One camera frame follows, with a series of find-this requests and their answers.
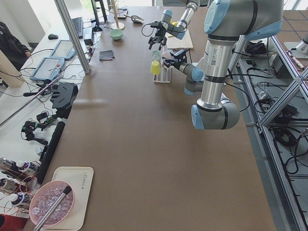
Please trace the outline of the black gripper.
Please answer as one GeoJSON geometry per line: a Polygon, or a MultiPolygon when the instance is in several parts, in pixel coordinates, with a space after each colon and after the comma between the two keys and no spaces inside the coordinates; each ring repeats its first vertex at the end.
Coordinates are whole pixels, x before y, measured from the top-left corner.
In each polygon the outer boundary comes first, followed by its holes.
{"type": "Polygon", "coordinates": [[[150,37],[148,44],[149,50],[152,49],[152,46],[157,43],[157,40],[160,40],[159,50],[161,50],[167,43],[167,38],[165,37],[166,29],[163,26],[157,28],[155,37],[150,37]]]}
{"type": "Polygon", "coordinates": [[[169,58],[166,58],[166,57],[162,57],[163,59],[163,65],[166,67],[166,68],[170,68],[171,66],[173,66],[174,68],[176,68],[177,70],[180,70],[180,66],[184,63],[186,64],[187,63],[187,57],[184,56],[183,58],[172,58],[172,59],[169,59],[169,58]]]}

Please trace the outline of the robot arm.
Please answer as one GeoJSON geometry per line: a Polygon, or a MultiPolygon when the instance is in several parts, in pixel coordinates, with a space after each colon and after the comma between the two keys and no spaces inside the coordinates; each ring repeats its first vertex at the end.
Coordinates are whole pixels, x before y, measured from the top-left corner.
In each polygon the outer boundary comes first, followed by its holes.
{"type": "Polygon", "coordinates": [[[203,81],[201,97],[191,108],[196,129],[229,129],[239,121],[240,111],[223,93],[232,47],[243,35],[257,40],[276,35],[282,28],[282,0],[213,0],[206,13],[204,31],[207,44],[197,66],[183,58],[185,51],[163,58],[187,76],[187,81],[203,81]]]}
{"type": "Polygon", "coordinates": [[[193,14],[199,7],[205,7],[209,4],[209,0],[182,0],[181,2],[185,3],[186,9],[181,18],[177,21],[176,26],[171,23],[173,12],[168,9],[163,11],[159,21],[150,23],[150,27],[156,29],[155,35],[150,37],[148,41],[150,50],[154,44],[159,44],[159,51],[166,45],[166,33],[178,39],[183,39],[193,14]]]}

